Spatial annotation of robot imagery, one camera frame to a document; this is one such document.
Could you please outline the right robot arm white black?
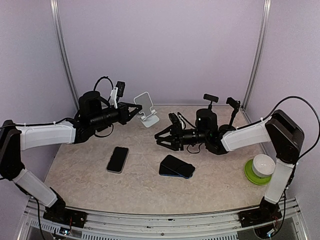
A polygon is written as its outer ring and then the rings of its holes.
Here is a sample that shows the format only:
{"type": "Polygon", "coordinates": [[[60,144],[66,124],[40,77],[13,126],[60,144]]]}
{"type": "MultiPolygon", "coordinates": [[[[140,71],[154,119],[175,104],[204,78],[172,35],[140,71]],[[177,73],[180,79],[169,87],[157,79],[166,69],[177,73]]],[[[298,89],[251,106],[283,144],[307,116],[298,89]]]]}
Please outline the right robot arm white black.
{"type": "Polygon", "coordinates": [[[275,170],[256,210],[256,218],[266,222],[276,212],[285,189],[290,184],[305,134],[282,110],[274,111],[255,123],[235,128],[225,124],[218,126],[218,117],[210,108],[196,111],[195,126],[183,129],[175,113],[170,113],[171,125],[155,134],[156,143],[173,151],[182,151],[185,145],[204,144],[215,155],[224,155],[247,146],[272,143],[276,152],[275,170]]]}

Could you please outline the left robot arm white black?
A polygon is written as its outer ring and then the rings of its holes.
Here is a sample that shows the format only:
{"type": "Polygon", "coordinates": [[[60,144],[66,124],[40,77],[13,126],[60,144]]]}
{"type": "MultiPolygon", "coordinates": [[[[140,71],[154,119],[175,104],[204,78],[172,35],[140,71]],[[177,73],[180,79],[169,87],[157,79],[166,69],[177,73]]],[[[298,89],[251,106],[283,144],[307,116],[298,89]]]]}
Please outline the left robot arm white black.
{"type": "Polygon", "coordinates": [[[117,91],[117,88],[111,91],[109,100],[95,90],[84,93],[78,99],[79,110],[73,118],[35,124],[6,120],[0,128],[0,176],[41,202],[57,221],[66,222],[70,211],[65,201],[26,169],[21,152],[42,146],[84,143],[115,123],[125,125],[142,106],[120,102],[117,91]]]}

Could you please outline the black phone silver case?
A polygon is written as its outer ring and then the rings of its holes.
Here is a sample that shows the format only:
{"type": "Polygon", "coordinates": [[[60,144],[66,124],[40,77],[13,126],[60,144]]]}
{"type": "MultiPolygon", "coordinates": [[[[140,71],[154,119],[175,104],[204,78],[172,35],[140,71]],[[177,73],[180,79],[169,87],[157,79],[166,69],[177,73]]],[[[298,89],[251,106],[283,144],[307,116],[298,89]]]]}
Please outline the black phone silver case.
{"type": "Polygon", "coordinates": [[[127,147],[115,147],[107,164],[106,170],[111,173],[120,174],[123,171],[128,154],[129,149],[127,147]]]}

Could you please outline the white folding phone stand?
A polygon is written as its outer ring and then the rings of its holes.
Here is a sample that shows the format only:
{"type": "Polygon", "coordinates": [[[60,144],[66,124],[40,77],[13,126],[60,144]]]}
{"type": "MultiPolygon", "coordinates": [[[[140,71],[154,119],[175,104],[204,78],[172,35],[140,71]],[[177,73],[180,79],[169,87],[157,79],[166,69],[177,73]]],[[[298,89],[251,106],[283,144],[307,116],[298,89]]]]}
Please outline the white folding phone stand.
{"type": "Polygon", "coordinates": [[[137,117],[146,128],[150,128],[159,122],[160,118],[157,116],[157,111],[154,109],[153,101],[147,91],[134,97],[133,102],[142,106],[137,117]]]}

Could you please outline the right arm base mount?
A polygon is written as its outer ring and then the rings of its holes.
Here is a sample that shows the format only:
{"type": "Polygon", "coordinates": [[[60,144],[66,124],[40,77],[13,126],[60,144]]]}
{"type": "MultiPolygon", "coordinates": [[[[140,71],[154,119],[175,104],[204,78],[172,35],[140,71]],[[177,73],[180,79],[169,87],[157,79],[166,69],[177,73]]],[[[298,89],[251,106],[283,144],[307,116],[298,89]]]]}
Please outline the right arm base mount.
{"type": "Polygon", "coordinates": [[[240,224],[242,228],[260,225],[268,222],[281,219],[283,217],[280,210],[270,212],[260,208],[245,210],[238,213],[240,224]]]}

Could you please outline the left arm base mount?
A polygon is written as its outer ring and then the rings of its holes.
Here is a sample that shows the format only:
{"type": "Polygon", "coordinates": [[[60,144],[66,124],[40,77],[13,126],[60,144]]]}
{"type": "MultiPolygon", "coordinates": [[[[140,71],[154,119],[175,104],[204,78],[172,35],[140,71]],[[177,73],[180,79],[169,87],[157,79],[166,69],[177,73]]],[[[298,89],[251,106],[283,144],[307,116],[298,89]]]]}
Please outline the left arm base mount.
{"type": "Polygon", "coordinates": [[[45,211],[43,218],[54,223],[83,229],[87,220],[87,213],[84,211],[65,208],[62,215],[58,216],[52,211],[45,211]]]}

